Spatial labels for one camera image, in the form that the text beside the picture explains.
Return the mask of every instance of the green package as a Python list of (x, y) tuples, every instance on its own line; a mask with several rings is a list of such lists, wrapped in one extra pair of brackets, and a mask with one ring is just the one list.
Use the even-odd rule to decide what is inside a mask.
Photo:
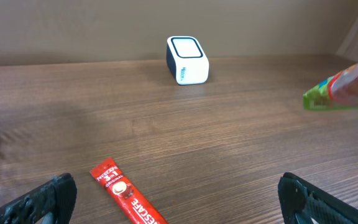
[(326, 111), (326, 110), (344, 110), (356, 109), (334, 102), (329, 96), (329, 82), (334, 77), (329, 77), (322, 81), (319, 85), (310, 89), (303, 95), (303, 108), (305, 110)]

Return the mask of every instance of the coffee cup image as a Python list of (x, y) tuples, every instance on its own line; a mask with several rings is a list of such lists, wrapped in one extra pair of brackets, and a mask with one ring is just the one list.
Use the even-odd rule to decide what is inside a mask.
[(112, 186), (112, 192), (115, 195), (118, 195), (119, 197), (122, 197), (124, 199), (127, 199), (127, 198), (129, 198), (130, 196), (132, 196), (134, 194), (133, 189), (132, 189), (132, 185), (131, 184), (126, 184), (123, 181), (115, 183)]

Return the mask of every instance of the wooden table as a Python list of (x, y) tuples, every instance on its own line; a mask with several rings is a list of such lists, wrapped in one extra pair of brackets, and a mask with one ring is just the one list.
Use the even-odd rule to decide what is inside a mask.
[(129, 223), (89, 174), (113, 157), (170, 223), (280, 223), (286, 171), (358, 208), (358, 111), (302, 106), (349, 61), (210, 64), (191, 86), (163, 60), (0, 67), (0, 206), (70, 172), (71, 223)]

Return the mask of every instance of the white speaker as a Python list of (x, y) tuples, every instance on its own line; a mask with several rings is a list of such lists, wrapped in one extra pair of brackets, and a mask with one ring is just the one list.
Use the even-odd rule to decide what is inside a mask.
[(208, 79), (209, 62), (194, 37), (168, 38), (167, 65), (179, 85), (200, 84)]

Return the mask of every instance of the snack package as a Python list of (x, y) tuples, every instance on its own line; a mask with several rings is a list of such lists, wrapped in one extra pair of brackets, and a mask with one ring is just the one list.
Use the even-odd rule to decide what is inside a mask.
[(165, 224), (163, 216), (108, 158), (91, 170), (91, 175), (107, 190), (132, 223)]
[(358, 109), (358, 64), (329, 77), (303, 95), (306, 110)]

